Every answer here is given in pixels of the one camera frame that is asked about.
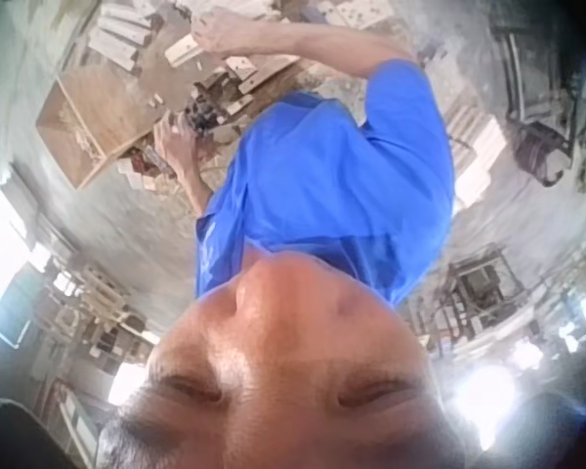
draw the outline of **blue shirt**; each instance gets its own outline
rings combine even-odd
[[[298,251],[396,305],[449,231],[453,164],[425,73],[389,61],[369,78],[360,127],[335,100],[293,93],[243,136],[196,224],[196,295],[235,276],[245,242]]]

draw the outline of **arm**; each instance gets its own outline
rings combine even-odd
[[[178,176],[196,217],[206,212],[213,191],[202,180],[198,162],[207,147],[198,140],[197,134],[184,118],[177,119],[174,132],[170,123],[170,111],[154,126],[154,140],[158,154],[172,167]]]
[[[195,22],[195,41],[224,56],[292,54],[366,78],[383,62],[415,60],[389,39],[327,24],[251,21],[216,8]]]

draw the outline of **stack of wood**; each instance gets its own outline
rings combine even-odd
[[[153,10],[136,10],[125,5],[105,3],[96,27],[90,33],[89,47],[127,71],[135,67],[137,48],[151,36]]]

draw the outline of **workshop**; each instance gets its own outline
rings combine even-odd
[[[0,0],[0,468],[586,467],[563,5]]]

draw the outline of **dusty floor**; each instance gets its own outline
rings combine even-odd
[[[443,43],[446,60],[432,78],[441,110],[468,91],[490,112],[506,108],[501,65],[476,0],[391,0],[414,49]],[[49,218],[130,293],[133,308],[163,331],[193,297],[193,220],[181,196],[135,192],[111,169],[75,191],[37,135],[34,122],[58,63],[90,2],[0,2],[0,178],[14,162]],[[343,97],[356,113],[363,87],[336,80],[321,90]],[[520,172],[509,151],[497,160],[481,202],[461,213],[437,267],[420,292],[438,286],[441,266],[490,242],[525,286],[555,269],[586,237],[586,194],[567,175],[545,190]]]

